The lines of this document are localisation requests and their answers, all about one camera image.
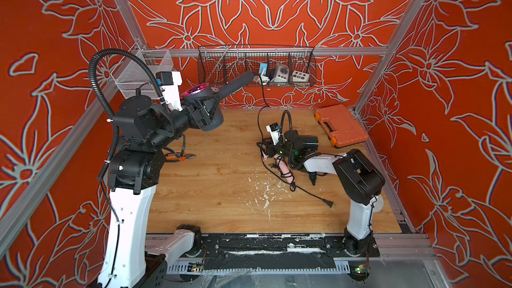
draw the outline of pink object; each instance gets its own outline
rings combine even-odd
[[[275,164],[279,166],[279,169],[281,170],[282,174],[287,183],[291,183],[293,181],[293,174],[291,173],[290,169],[288,169],[288,166],[286,165],[285,161],[283,160],[283,157],[281,155],[276,154],[274,156]]]
[[[191,95],[191,94],[199,93],[200,91],[206,89],[209,85],[210,84],[208,84],[208,83],[204,83],[204,84],[201,84],[201,85],[196,86],[194,88],[190,88],[186,92],[182,93],[181,96],[182,97],[186,97],[186,96]]]

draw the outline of wire mesh basket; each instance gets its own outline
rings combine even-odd
[[[144,59],[140,50],[138,50],[135,55],[139,57],[140,60],[143,60],[144,63],[146,63],[153,75],[159,71],[172,71],[174,66],[173,59],[170,56],[169,51],[165,53],[160,64],[158,65],[148,64],[148,61]],[[119,77],[114,78],[114,80],[116,82],[117,88],[126,99],[135,96],[135,89],[137,88],[140,88],[141,94],[146,95],[151,99],[158,99],[158,95],[151,85],[147,74],[136,62],[132,60],[130,60],[128,66],[124,68]]]
[[[276,70],[285,69],[288,73],[286,81],[271,80],[266,86],[311,87],[317,83],[317,61],[313,47],[226,45],[200,46],[198,50],[199,83],[208,82],[213,87],[223,86],[248,70],[258,74],[261,63],[267,64],[268,74],[272,76],[273,72],[273,78]],[[294,74],[298,74],[294,71],[300,72],[301,77],[294,77]],[[252,81],[247,86],[259,87],[260,83]]]

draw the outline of power strip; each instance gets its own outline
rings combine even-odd
[[[287,83],[288,82],[288,73],[290,70],[283,64],[277,64],[275,68],[275,76],[273,82],[275,83]]]
[[[293,81],[293,82],[302,82],[302,83],[308,82],[309,81],[309,74],[302,73],[300,71],[295,70],[292,73],[291,81]]]

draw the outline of orange toolbox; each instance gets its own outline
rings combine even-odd
[[[317,109],[315,119],[327,132],[335,148],[361,143],[368,139],[368,133],[344,105]]]

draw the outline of power cord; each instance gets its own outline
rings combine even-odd
[[[150,84],[150,83],[151,82],[145,82],[142,85],[140,85],[138,88],[135,88],[135,95],[136,96],[140,96],[140,94],[141,94],[140,88],[142,88],[142,87],[144,87],[144,85],[147,85],[147,84]]]
[[[163,149],[169,151],[169,153],[165,154],[165,157],[169,157],[170,155],[173,155],[174,157],[176,157],[176,159],[166,159],[165,162],[166,163],[177,163],[181,160],[183,160],[183,155],[185,154],[185,135],[183,135],[183,144],[181,146],[181,151],[179,154],[176,153],[176,151],[172,150],[171,148],[169,147],[164,147]]]
[[[269,104],[267,103],[267,100],[265,99],[265,89],[263,88],[263,83],[262,83],[262,80],[261,80],[261,75],[258,74],[259,76],[259,82],[261,83],[261,94],[263,96],[263,102],[265,103],[265,105],[263,107],[261,107],[259,109],[259,112],[258,112],[258,129],[259,129],[259,133],[261,135],[261,140],[263,141],[263,131],[261,130],[261,125],[259,124],[259,114],[261,113],[261,111],[265,108],[270,108]],[[289,122],[290,122],[290,134],[291,134],[291,130],[292,130],[292,125],[291,125],[291,114],[289,111],[285,110],[285,112],[288,113],[288,119],[289,119]],[[281,128],[283,126],[283,120],[284,120],[284,116],[285,116],[285,112],[283,112],[283,116],[281,118]],[[334,205],[334,202],[332,201],[328,201],[327,199],[323,199],[317,195],[314,195],[312,193],[310,193],[309,191],[305,190],[304,188],[300,187],[300,186],[297,186],[297,184],[295,184],[295,181],[292,181],[291,183],[288,183],[286,182],[286,180],[282,179],[280,176],[278,176],[276,173],[274,173],[272,170],[270,170],[267,165],[265,164],[265,162],[263,161],[263,151],[259,151],[260,152],[260,155],[261,155],[261,163],[263,164],[263,167],[265,167],[266,170],[268,170],[270,173],[272,173],[272,175],[276,176],[280,181],[284,182],[285,184],[289,185],[290,186],[290,190],[291,191],[295,191],[297,188],[304,191],[306,194],[310,195],[310,196],[313,196],[315,198],[318,198],[320,199],[322,202],[324,202],[326,205],[328,205],[330,208],[332,208],[332,206]],[[307,159],[310,159],[314,156],[311,156],[311,157],[307,157],[306,159],[304,159],[304,162],[307,160]]]
[[[105,186],[103,184],[103,181],[100,182],[101,192],[105,196],[106,202],[109,204],[110,210],[114,214],[114,217],[116,217],[116,223],[117,223],[117,240],[116,240],[116,249],[114,250],[114,260],[112,262],[112,269],[110,271],[110,278],[107,281],[105,288],[107,288],[110,284],[110,281],[112,280],[112,277],[114,275],[114,265],[116,264],[116,257],[117,257],[117,249],[119,248],[119,233],[121,232],[121,223],[119,222],[119,217],[117,216],[116,210],[112,207],[112,203],[109,200],[108,195],[106,194]]]
[[[282,162],[286,165],[286,162],[284,160],[284,157],[279,155],[277,158],[275,158],[275,161],[276,161],[276,164],[275,164],[275,168],[277,168],[279,170],[279,174],[281,175],[281,178],[290,178],[292,177],[293,179],[291,180],[291,183],[292,182],[295,182],[295,176],[293,175],[293,173],[290,171],[288,171],[288,173],[283,173],[283,171],[281,170],[281,168],[279,167],[279,164]]]

